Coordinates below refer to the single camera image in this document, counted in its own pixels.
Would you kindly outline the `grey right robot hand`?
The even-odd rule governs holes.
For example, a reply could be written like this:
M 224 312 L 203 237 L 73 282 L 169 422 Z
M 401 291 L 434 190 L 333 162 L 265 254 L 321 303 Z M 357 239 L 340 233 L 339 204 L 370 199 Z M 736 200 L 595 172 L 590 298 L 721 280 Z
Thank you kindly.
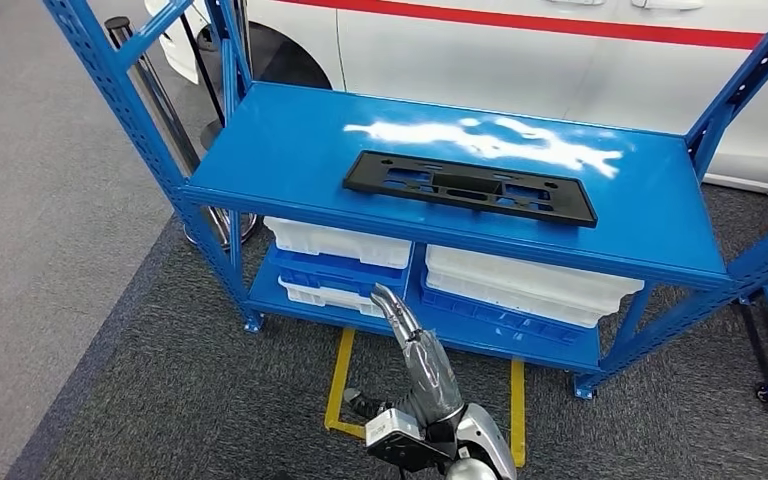
M 358 388 L 348 387 L 343 392 L 343 401 L 367 420 L 395 408 L 415 418 L 422 429 L 458 414 L 464 401 L 448 355 L 436 334 L 423 328 L 402 298 L 387 286 L 375 284 L 370 299 L 392 327 L 411 385 L 408 392 L 396 400 L 374 399 Z

